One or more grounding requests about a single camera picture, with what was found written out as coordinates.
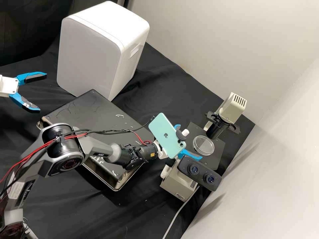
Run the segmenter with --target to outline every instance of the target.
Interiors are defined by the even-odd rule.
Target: robotic arm
[[[110,145],[90,136],[78,133],[72,138],[64,135],[72,133],[77,128],[68,124],[58,123],[41,130],[36,141],[21,155],[24,159],[32,152],[53,140],[47,150],[40,150],[16,172],[13,172],[7,189],[0,198],[0,239],[37,238],[31,229],[23,223],[23,204],[39,175],[51,177],[73,170],[81,165],[89,156],[103,157],[105,161],[121,165],[131,170],[145,162],[158,157],[158,143],[145,145]]]

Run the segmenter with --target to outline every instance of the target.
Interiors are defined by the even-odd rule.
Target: black cloth
[[[67,16],[72,0],[0,1],[0,65],[42,54]]]
[[[0,175],[36,139],[40,117],[74,98],[56,83],[57,55],[58,42],[39,57],[0,67],[2,75],[11,77],[31,71],[48,73],[46,80],[19,89],[21,95],[41,108],[40,115],[0,98]],[[215,110],[222,99],[146,44],[133,79],[113,103],[141,124],[164,112],[173,124],[186,127],[190,120],[204,126],[205,112]],[[220,173],[254,126],[244,116],[237,123],[240,135],[224,132],[221,136],[226,147]],[[83,168],[40,178],[25,203],[24,216],[39,238],[162,238],[182,205],[182,201],[159,187],[163,167],[161,160],[144,165],[119,192],[101,185]],[[198,190],[167,238],[182,236],[208,195],[206,189]]]

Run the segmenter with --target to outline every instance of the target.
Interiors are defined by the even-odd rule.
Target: smartphone
[[[163,113],[159,113],[149,124],[149,129],[159,144],[165,149],[169,158],[174,158],[186,147],[184,141],[179,140],[176,129]]]

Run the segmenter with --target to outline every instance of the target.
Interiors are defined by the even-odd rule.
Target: clear petri dish
[[[199,135],[194,138],[193,146],[198,153],[204,156],[211,155],[215,150],[213,141],[210,138],[203,135]]]

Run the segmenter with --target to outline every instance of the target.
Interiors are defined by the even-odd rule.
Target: white box
[[[149,29],[110,1],[64,18],[57,83],[75,96],[95,89],[111,101],[133,77]]]

